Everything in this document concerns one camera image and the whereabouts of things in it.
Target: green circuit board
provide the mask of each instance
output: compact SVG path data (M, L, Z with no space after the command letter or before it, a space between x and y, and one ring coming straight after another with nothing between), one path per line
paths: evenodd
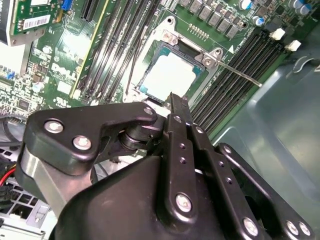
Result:
M12 33L25 33L39 26L54 24L61 9L62 0L16 1Z
M99 91L96 89L93 90L92 95L86 96L89 88L85 84L82 87L80 85L86 81L87 75L95 61L98 48L104 42L107 43L112 40L112 37L109 36L108 41L104 41L104 34L107 30L111 29L110 26L115 25L114 22L111 22L114 12L121 8L124 10L130 1L98 1L94 17L89 22L85 21L82 17L85 2L85 0L74 0L70 10L63 11L61 20L54 24L51 22L47 27L45 35L33 43L27 64L27 73L24 76L6 79L9 70L5 66L0 66L0 101L3 113L28 116L32 112L42 109L121 103L123 101L124 89L128 81L131 64L125 68L123 75L120 75L117 71L112 75L108 75L108 71L104 70L97 80L97 86L100 87L106 80L106 76L109 76L108 84L101 92L104 97L110 95L109 102L105 102L103 98L99 98ZM140 2L132 1L129 20L134 20L135 9L138 8ZM258 28L253 24L252 18L254 16L263 18L265 24L275 23L286 32L290 32L290 35L297 40L303 39L318 24L317 20L312 17L312 12L306 16L298 15L293 9L288 7L288 2L287 0L257 0L253 2L250 9L240 10L238 0L208 0L201 2L201 7L193 11L191 10L191 5L194 3L194 0L189 1L187 5L181 4L181 1L179 3L177 0L162 0L151 16L141 43L141 48L143 49L153 30L167 17L172 16L176 21L176 32L192 41L204 51L210 52L214 48L222 48L223 57L221 60L228 64L245 44L252 32ZM20 10L23 3L25 1L20 1L17 5ZM55 5L52 6L52 11L48 14L53 14L56 19L56 11L60 8L58 1L53 0L51 4ZM310 4L312 5L312 9L319 6L319 3L316 3L316 1L311 1ZM219 29L221 23L217 26L210 24L211 15L205 20L202 19L200 14L204 7L210 9L210 14L218 13L220 16L219 21L225 20L227 26ZM24 12L19 12L17 14L17 21L21 18L26 19L30 14L30 9L25 8ZM228 36L232 26L237 29L236 34ZM160 43L160 41L154 41L147 51L145 58L137 63L141 73L144 73L150 66ZM133 41L127 45L129 47L135 46ZM126 56L129 56L129 54L129 51L124 51L121 57L126 59ZM288 52L284 53L281 60L276 61L275 65L278 66L288 54ZM222 70L223 67L219 66L216 74L220 74ZM261 79L257 80L263 83L271 74L272 72L268 71ZM139 80L139 78L133 76L132 82ZM204 81L207 82L206 88L199 91L199 86ZM208 79L208 71L204 71L191 84L186 92L186 96L189 99L194 98L192 104L196 105L206 92L206 89L213 85L214 82L215 77L213 76ZM40 88L39 91L35 91L35 85ZM243 99L242 103L255 90L256 88L253 88Z

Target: barcode label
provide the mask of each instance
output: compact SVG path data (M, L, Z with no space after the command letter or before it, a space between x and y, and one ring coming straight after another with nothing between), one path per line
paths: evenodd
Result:
M37 16L24 20L23 30L35 28L44 24L48 24L51 15Z

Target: pcie slot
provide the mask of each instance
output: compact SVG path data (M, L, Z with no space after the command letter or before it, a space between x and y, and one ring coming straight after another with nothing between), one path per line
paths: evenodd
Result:
M254 66L259 66L256 64L255 59L263 59L265 57L265 53L268 52L268 48L270 48L271 46L268 46L268 42L260 42L259 45L257 45L254 50L252 52L249 53L248 55L248 59L242 61L237 69L249 76L252 76L252 72L247 72L247 69L254 65ZM216 106L218 106L218 104L221 101L225 100L225 97L227 95L227 93L233 88L236 89L238 86L235 86L237 83L237 80L239 79L239 76L235 73L231 73L228 78L226 78L226 80L228 81L228 83L223 83L222 85L222 90L220 90L217 96L215 96L215 98L210 101L210 103L212 104L211 106L206 106L206 111L204 111L201 116L200 116L200 121L198 122L199 125L203 125L204 122L210 118L210 116L212 115L212 112L215 110Z
M243 57L243 54L241 53L237 60L232 64L233 67L239 71L243 71L245 66L247 66L252 61L252 59L260 52L261 49L264 48L266 44L267 43L260 37L255 38L255 41L253 41L248 47L244 49L243 53L245 53L246 56ZM224 92L223 88L228 86L226 83L234 84L232 79L230 80L230 78L234 75L235 74L233 72L226 69L225 73L219 76L220 81L217 82L218 87L209 95L209 100L202 103L203 108L198 112L197 116L193 117L194 121L197 124L201 125L206 120L206 118L210 116L210 111L212 110L212 108L209 105L214 104L216 101L222 100L222 98L218 94Z
M115 14L112 15L110 21L110 28L105 32L103 38L101 39L101 49L97 51L98 57L96 62L92 63L89 73L87 75L88 82L88 93L87 95L91 96L94 89L97 88L100 75L105 67L106 61L109 59L109 53L115 45L115 39L119 37L121 28L125 24L125 16L130 13L131 7L133 5L133 0L127 0L124 4L125 7L119 7Z
M260 36L252 33L252 35L249 37L249 39L246 41L245 45L240 49L240 51L233 57L233 59L230 61L229 65L233 68L239 64L239 62L243 59L243 55L245 53L248 53L255 43L259 42ZM199 117L199 114L201 114L202 110L205 108L206 103L211 102L211 99L213 96L219 91L220 89L220 82L223 81L227 74L229 74L230 71L227 69L224 69L220 76L218 76L217 80L215 81L215 85L212 86L208 92L201 98L197 106L192 110L192 118L195 120Z
M85 0L80 17L87 22L91 22L94 18L99 0Z
M142 26L149 26L152 19L153 19L153 16L155 14L155 11L157 10L158 6L159 6L160 2L157 1L157 0L153 0L152 1L152 4L151 4L151 7L149 7L149 13L143 23ZM143 31L143 28L140 29L139 31L139 34L137 34L137 38L135 39L135 44L133 44L133 46L136 46L138 41L139 41L139 36L142 34L142 31ZM107 93L106 97L104 98L104 103L110 103L112 97L115 95L116 91L117 91L117 88L119 86L119 83L120 81L122 80L124 74L125 74L125 71L126 69L128 68L129 66L129 63L131 61L131 59L133 58L134 56L134 51L136 49L132 49L132 51L130 52L130 54L127 54L127 56L125 57L125 59L123 60L123 63L122 63L122 66L116 76L116 78L114 79L114 81L112 82L112 86L110 88L110 91Z
M269 68L280 56L280 54L276 54L273 57L270 58L270 60L264 65L265 67ZM206 126L205 130L210 133L213 131L220 123L221 121L229 114L229 112L245 97L247 92L253 87L253 84L251 82L246 82L243 86L242 91L235 96L231 101L229 101L223 108L221 107L220 112L217 114L217 117L213 122L211 122L210 125Z
M94 78L94 76L97 74L97 71L100 67L99 60L102 59L103 56L106 54L105 52L107 51L108 43L110 43L110 37L112 37L114 32L116 31L116 21L124 10L123 7L121 7L120 3L121 1L116 1L116 4L113 8L109 20L106 20L105 26L103 26L104 29L106 29L106 31L103 33L99 47L94 54L91 67L89 68L89 72L87 73L85 79L81 80L81 83L79 84L79 88L81 88L81 90L84 90L84 92L86 92L88 88L92 88L92 86L95 86L99 81L99 79Z
M139 23L142 21L142 16L143 16L143 13L146 11L147 5L148 5L148 1L143 0L143 1L140 1L139 5L135 8L135 12L133 15L134 22L130 24L129 31L126 32L125 37L122 39L121 43L119 44L120 48L118 48L118 51L115 54L115 58L112 61L111 66L108 69L108 73L105 77L105 81L103 82L103 84L99 90L99 95L101 97L106 92L107 87L110 83L111 77L112 77L113 73L115 72L115 69L117 68L117 65L119 64L121 56L124 53L124 50L125 50L125 48L131 38L133 38L133 41L131 42L131 44L134 43L135 37L137 37L137 34L134 35L134 33L135 33L137 27L139 26Z
M272 54L276 54L276 50L273 45L268 46L266 49L264 48L261 55L259 55L259 57L257 58L257 61L253 61L250 66L246 68L246 70L243 70L243 72L250 76L253 76L254 78L260 78L260 73L263 73L267 70L267 68L265 68L265 65L262 66L262 64L266 61L266 59L272 59L272 57L270 57ZM201 123L201 126L204 126L204 128L207 128L212 124L213 121L216 121L219 112L222 111L221 108L227 106L229 104L229 101L236 98L238 92L243 89L247 83L245 79L236 75L233 77L232 81L234 84L229 86L228 90L225 92L225 95L220 96L221 99L223 99L223 102L216 103L215 105L210 107L208 118L206 119L206 121L203 121Z

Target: chip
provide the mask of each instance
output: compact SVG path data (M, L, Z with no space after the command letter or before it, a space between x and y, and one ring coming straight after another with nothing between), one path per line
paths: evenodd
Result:
M266 7L269 7L271 3L272 3L272 0L266 0L265 3L264 3L264 5L265 5Z
M240 22L240 17L236 17L234 20L233 20L233 23L234 24L238 24Z
M268 10L267 8L265 8L264 6L261 6L258 11L256 11L256 14L259 16L259 17L263 17L264 15L266 15L268 13Z
M34 83L41 82L42 78L39 75L33 75L32 80Z
M202 20L207 20L209 15L211 14L211 9L208 6L205 6L199 14L199 18Z
M238 28L236 26L232 26L229 31L227 32L226 36L229 38L229 39L233 39L234 36L237 34L238 32Z
M290 21L290 24L294 27L297 26L297 24L299 23L299 18L297 17L294 17L291 21Z
M212 26L217 26L217 24L218 24L218 22L220 21L220 19L221 19L221 16L218 14L218 13L214 13L213 15L212 15L212 17L210 18L210 20L209 20L209 24L210 25L212 25Z
M224 17L228 19L231 14L232 14L231 11L226 11L226 13L224 14Z
M230 23L227 20L223 19L222 22L219 24L217 30L221 33L224 33L229 26Z
M27 102L27 101L25 101L25 100L23 100L23 99L19 99L19 102L18 102L18 108L20 108L20 109L23 109L23 110L25 110L25 111L27 111L28 109L29 109L29 105L30 105L30 103L29 102Z
M224 6L222 6L222 4L219 3L219 4L216 6L215 11L218 12L218 13L220 13L220 11L221 11L221 9L222 9L223 7L224 7Z
M279 15L283 14L285 12L285 8L283 6L278 6L275 12Z
M195 14L196 12L198 12L201 5L202 5L202 1L194 0L191 6L189 7L189 11Z

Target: white sticker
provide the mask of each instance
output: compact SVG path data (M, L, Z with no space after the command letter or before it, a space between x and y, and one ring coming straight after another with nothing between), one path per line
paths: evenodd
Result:
M31 6L47 5L48 0L31 0Z
M23 30L48 24L50 21L50 17L51 15L45 15L45 16L37 16L37 17L26 19L24 20L24 23L23 23Z
M58 83L57 90L58 90L59 92L64 93L64 94L69 94L70 91L71 91L71 85L69 85L69 84L67 84L67 83L65 83L65 82L63 82L63 81L60 81L60 82Z

